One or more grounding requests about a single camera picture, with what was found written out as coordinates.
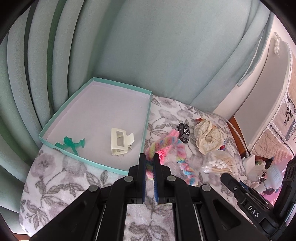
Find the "rainbow fluffy hair band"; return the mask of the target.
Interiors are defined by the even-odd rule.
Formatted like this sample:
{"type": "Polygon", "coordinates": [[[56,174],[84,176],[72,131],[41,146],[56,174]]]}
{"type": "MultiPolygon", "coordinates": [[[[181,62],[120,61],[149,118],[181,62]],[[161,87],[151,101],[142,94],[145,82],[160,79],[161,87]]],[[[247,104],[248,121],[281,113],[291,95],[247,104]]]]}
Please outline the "rainbow fluffy hair band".
{"type": "MultiPolygon", "coordinates": [[[[185,151],[184,144],[181,142],[181,140],[178,140],[177,144],[173,145],[173,148],[176,149],[176,161],[179,164],[183,174],[187,177],[185,179],[185,182],[191,186],[197,186],[199,180],[195,174],[195,171],[186,162],[187,154],[185,151]]],[[[153,180],[153,160],[151,161],[147,160],[146,169],[147,169],[146,170],[147,177],[150,180],[153,180]]]]}

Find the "pink hair roller clip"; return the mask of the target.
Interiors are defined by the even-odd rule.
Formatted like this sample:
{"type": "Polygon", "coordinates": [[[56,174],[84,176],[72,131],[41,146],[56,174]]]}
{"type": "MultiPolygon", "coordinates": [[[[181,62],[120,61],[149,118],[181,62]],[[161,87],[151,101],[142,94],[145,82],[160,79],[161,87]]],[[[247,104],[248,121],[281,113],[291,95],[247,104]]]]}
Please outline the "pink hair roller clip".
{"type": "Polygon", "coordinates": [[[145,151],[146,159],[151,161],[154,154],[159,154],[159,160],[162,162],[173,145],[177,144],[178,140],[179,131],[172,130],[167,136],[151,144],[151,146],[145,151]]]}

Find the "white power adapter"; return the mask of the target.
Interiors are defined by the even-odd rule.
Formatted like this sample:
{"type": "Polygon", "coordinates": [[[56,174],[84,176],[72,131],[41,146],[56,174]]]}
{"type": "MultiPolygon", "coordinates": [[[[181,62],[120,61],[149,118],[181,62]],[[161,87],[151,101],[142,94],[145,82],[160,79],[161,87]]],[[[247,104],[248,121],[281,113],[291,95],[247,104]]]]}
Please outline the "white power adapter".
{"type": "Polygon", "coordinates": [[[265,164],[264,162],[259,161],[259,164],[257,165],[255,155],[251,154],[244,159],[243,167],[245,168],[248,180],[257,181],[262,176],[265,164]]]}

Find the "white handheld fan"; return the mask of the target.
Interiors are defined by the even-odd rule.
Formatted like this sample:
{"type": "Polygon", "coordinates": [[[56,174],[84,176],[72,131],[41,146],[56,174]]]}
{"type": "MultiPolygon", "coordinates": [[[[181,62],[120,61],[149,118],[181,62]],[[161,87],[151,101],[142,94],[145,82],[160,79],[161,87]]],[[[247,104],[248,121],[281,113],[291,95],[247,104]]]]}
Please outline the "white handheld fan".
{"type": "Polygon", "coordinates": [[[282,185],[283,177],[281,171],[275,165],[271,165],[266,172],[265,180],[255,188],[255,191],[262,193],[269,188],[274,190],[280,188],[282,185]]]}

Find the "cream hair claw clip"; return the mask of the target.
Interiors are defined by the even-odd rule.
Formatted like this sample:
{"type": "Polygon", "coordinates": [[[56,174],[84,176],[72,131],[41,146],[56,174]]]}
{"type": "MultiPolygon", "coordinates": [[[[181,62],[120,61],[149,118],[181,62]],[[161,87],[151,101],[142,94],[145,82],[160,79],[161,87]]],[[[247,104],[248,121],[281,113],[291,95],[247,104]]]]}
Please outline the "cream hair claw clip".
{"type": "Polygon", "coordinates": [[[126,134],[125,130],[119,128],[111,129],[111,154],[119,156],[128,153],[132,150],[132,145],[135,142],[134,134],[126,134]]]}

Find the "bag of cotton swabs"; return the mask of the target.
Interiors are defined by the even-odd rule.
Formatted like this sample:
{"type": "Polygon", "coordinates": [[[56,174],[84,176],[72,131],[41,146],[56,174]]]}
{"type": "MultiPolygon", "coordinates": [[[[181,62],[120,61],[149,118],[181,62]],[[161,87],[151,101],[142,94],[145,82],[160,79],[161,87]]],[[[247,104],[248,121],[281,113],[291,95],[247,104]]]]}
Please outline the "bag of cotton swabs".
{"type": "Polygon", "coordinates": [[[222,150],[207,153],[202,165],[202,170],[205,173],[229,173],[233,176],[238,175],[238,168],[234,157],[222,150]]]}

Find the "black toy car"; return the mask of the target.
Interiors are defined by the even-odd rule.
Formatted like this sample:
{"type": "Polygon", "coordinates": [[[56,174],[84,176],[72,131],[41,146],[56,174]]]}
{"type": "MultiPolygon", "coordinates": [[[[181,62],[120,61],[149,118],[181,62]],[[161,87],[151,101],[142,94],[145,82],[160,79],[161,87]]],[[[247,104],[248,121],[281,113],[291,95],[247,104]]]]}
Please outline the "black toy car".
{"type": "Polygon", "coordinates": [[[180,123],[178,125],[179,139],[182,143],[187,144],[190,139],[190,128],[186,123],[180,123]]]}

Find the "teal shallow cardboard box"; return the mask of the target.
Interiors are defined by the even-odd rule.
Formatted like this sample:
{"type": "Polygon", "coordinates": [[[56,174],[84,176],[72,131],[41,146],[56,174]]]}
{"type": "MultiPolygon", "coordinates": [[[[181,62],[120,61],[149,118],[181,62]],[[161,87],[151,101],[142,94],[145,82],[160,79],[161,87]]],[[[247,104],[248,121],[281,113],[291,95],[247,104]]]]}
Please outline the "teal shallow cardboard box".
{"type": "Polygon", "coordinates": [[[51,117],[39,134],[40,141],[88,165],[120,175],[127,175],[138,164],[151,107],[152,92],[140,87],[102,78],[91,78],[80,87],[51,117]],[[132,150],[119,156],[111,154],[111,129],[134,134],[132,150]],[[64,137],[77,143],[85,139],[78,156],[71,149],[55,146],[64,137]]]}

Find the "quilted lace headboard cover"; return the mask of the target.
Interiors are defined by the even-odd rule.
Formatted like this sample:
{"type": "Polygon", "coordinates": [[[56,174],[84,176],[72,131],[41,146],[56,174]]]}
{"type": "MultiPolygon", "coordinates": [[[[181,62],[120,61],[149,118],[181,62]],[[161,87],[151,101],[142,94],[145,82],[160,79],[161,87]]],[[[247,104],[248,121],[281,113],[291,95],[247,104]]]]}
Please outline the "quilted lace headboard cover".
{"type": "Polygon", "coordinates": [[[295,57],[281,42],[280,53],[268,51],[267,63],[249,96],[259,120],[249,143],[252,154],[276,162],[295,157],[295,57]]]}

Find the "cream lace cloth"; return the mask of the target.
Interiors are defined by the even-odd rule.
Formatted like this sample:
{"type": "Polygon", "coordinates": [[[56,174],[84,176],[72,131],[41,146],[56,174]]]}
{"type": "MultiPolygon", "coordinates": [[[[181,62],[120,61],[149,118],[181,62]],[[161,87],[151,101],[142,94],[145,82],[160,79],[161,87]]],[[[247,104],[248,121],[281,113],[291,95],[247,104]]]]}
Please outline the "cream lace cloth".
{"type": "Polygon", "coordinates": [[[203,155],[219,150],[224,145],[222,132],[210,120],[195,125],[193,133],[195,145],[203,155]]]}

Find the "snack stick packet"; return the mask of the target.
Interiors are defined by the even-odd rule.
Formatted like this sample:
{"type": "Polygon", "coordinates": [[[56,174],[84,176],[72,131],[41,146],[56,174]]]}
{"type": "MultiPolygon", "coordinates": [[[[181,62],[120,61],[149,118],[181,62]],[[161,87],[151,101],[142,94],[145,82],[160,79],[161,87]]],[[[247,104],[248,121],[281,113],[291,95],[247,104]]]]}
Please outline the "snack stick packet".
{"type": "Polygon", "coordinates": [[[199,124],[199,123],[201,123],[203,121],[204,121],[203,118],[197,118],[197,119],[195,119],[196,124],[199,124]]]}

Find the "green plastic toy figure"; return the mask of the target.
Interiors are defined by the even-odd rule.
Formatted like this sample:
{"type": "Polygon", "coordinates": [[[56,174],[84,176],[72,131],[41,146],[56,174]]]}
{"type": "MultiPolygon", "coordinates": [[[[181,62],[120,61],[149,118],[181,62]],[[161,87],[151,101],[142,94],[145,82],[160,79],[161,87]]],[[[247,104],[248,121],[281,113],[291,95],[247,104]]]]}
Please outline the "green plastic toy figure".
{"type": "Polygon", "coordinates": [[[63,139],[63,144],[61,143],[56,143],[55,144],[56,147],[62,149],[62,150],[67,150],[67,149],[71,149],[73,154],[75,154],[76,156],[78,156],[78,148],[84,148],[85,146],[85,139],[81,139],[79,142],[75,143],[73,142],[73,139],[70,137],[64,137],[63,139]]]}

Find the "mint green curtain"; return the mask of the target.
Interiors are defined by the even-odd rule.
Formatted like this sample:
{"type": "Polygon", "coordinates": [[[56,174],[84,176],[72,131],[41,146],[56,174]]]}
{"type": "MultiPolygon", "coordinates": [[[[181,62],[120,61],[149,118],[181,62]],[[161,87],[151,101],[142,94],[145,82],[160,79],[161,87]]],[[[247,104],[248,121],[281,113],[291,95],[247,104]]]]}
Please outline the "mint green curtain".
{"type": "Polygon", "coordinates": [[[260,61],[273,13],[260,1],[36,1],[1,42],[1,215],[33,235],[90,184],[117,174],[44,146],[39,133],[100,77],[153,93],[145,145],[223,106],[260,61]]]}

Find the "wooden bed frame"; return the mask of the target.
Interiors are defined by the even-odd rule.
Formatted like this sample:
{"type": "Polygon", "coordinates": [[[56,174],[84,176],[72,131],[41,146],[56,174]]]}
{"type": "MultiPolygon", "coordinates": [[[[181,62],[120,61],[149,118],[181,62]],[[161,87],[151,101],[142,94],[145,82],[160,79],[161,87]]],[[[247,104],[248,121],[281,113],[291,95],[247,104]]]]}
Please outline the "wooden bed frame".
{"type": "Polygon", "coordinates": [[[234,116],[232,116],[229,119],[229,122],[230,123],[228,123],[228,126],[229,126],[230,132],[232,133],[232,136],[234,138],[238,152],[242,158],[246,158],[247,155],[249,154],[249,152],[245,150],[245,141],[244,141],[242,132],[240,130],[240,127],[239,127],[236,119],[234,118],[234,116]]]}

